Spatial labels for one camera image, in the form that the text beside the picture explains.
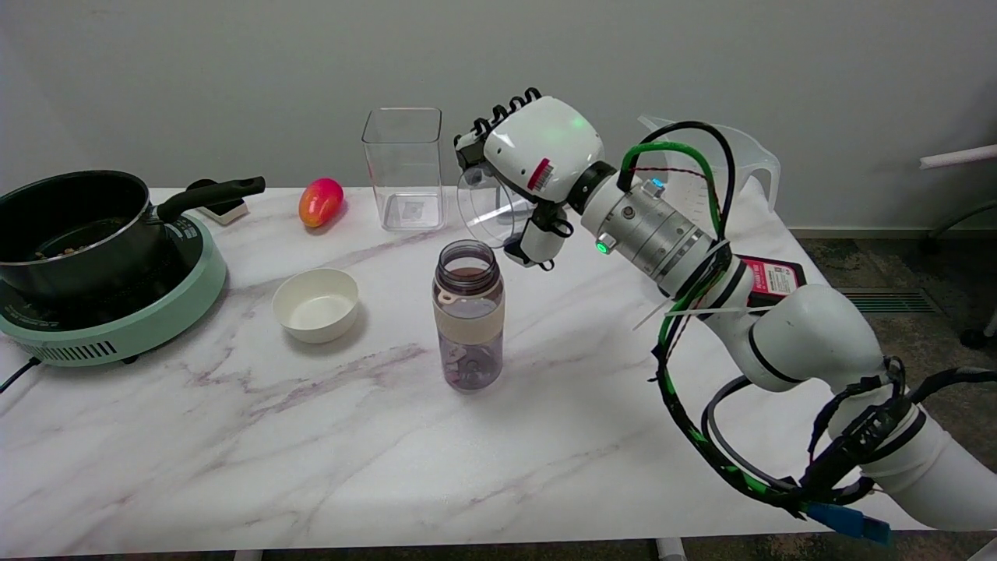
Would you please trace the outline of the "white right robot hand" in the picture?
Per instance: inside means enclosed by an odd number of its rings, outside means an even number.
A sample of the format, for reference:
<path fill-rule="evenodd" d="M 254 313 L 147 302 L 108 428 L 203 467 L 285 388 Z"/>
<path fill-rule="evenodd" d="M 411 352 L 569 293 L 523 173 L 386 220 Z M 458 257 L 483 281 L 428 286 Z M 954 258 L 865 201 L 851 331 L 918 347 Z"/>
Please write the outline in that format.
<path fill-rule="evenodd" d="M 530 88 L 453 139 L 460 214 L 471 234 L 514 263 L 549 271 L 573 234 L 567 212 L 618 175 L 579 111 Z"/>

